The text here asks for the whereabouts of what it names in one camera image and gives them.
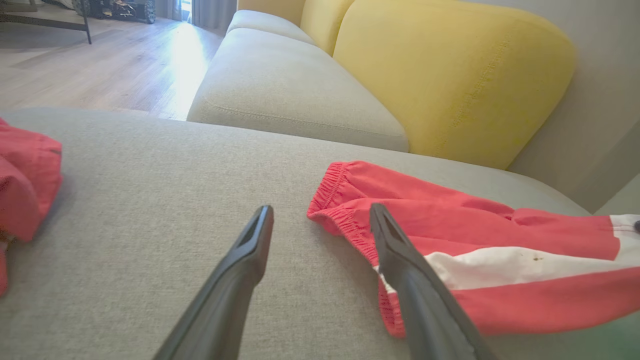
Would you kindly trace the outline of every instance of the red cloth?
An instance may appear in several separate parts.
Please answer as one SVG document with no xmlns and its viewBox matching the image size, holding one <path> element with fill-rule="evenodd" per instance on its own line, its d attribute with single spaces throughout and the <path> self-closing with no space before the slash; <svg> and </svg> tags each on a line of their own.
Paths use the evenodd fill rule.
<svg viewBox="0 0 640 360">
<path fill-rule="evenodd" d="M 369 208 L 384 204 L 485 334 L 591 327 L 640 309 L 639 215 L 570 217 L 511 209 L 373 164 L 329 166 L 307 216 L 378 269 Z M 397 293 L 380 313 L 404 336 Z"/>
<path fill-rule="evenodd" d="M 0 119 L 0 230 L 31 241 L 62 182 L 61 154 L 57 141 Z M 6 259 L 0 249 L 0 295 L 6 287 Z"/>
</svg>

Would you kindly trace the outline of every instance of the black tire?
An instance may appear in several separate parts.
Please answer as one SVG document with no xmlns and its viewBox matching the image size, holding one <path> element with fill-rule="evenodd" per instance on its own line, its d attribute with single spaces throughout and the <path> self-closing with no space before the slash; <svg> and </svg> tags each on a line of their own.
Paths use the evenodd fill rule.
<svg viewBox="0 0 640 360">
<path fill-rule="evenodd" d="M 147 24 L 156 22 L 156 0 L 147 0 L 145 3 L 145 20 Z"/>
<path fill-rule="evenodd" d="M 86 15 L 87 16 L 91 16 L 91 3 L 89 0 L 72 0 L 73 4 L 74 4 L 74 10 L 76 11 L 76 14 L 82 16 L 82 3 L 81 1 L 84 1 L 84 10 L 86 11 Z"/>
</svg>

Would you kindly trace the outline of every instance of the grey fabric surface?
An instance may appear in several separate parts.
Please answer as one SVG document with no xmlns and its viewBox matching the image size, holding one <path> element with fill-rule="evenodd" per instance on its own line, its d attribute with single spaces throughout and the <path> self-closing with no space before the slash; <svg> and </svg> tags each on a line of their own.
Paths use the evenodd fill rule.
<svg viewBox="0 0 640 360">
<path fill-rule="evenodd" d="M 293 22 L 270 13 L 255 12 L 253 10 L 238 10 L 227 28 L 227 33 L 233 29 L 246 28 L 266 31 L 282 35 L 283 37 L 304 41 L 308 44 L 316 43 L 302 29 Z"/>
<path fill-rule="evenodd" d="M 1 359 L 151 359 L 263 204 L 274 207 L 275 226 L 240 359 L 408 359 L 381 321 L 374 271 L 305 216 L 333 161 L 370 161 L 514 207 L 586 215 L 527 177 L 402 152 L 121 113 L 0 116 L 59 140 L 65 176 L 36 239 L 8 251 Z M 638 336 L 612 324 L 613 335 L 596 328 L 491 343 L 505 359 L 603 359 L 598 348 Z"/>
<path fill-rule="evenodd" d="M 227 34 L 188 121 L 408 150 L 402 125 L 331 56 L 254 29 Z"/>
</svg>

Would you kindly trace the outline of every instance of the white stripe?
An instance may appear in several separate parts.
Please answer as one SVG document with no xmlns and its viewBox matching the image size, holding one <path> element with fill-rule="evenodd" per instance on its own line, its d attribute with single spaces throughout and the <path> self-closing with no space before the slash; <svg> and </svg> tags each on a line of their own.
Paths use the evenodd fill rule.
<svg viewBox="0 0 640 360">
<path fill-rule="evenodd" d="M 620 240 L 614 261 L 552 254 L 525 247 L 488 247 L 451 256 L 433 252 L 424 258 L 451 290 L 471 290 L 548 281 L 640 266 L 640 215 L 611 216 L 613 235 Z M 396 291 L 381 276 L 388 293 Z"/>
</svg>

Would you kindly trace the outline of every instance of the curtain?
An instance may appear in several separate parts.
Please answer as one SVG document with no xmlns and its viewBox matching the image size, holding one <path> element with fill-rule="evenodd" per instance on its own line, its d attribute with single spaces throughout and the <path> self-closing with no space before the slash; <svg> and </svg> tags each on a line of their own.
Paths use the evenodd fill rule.
<svg viewBox="0 0 640 360">
<path fill-rule="evenodd" d="M 227 30 L 237 8 L 237 0 L 191 0 L 192 23 L 201 28 Z"/>
<path fill-rule="evenodd" d="M 182 18 L 182 0 L 156 0 L 156 15 L 171 20 L 187 20 Z"/>
</svg>

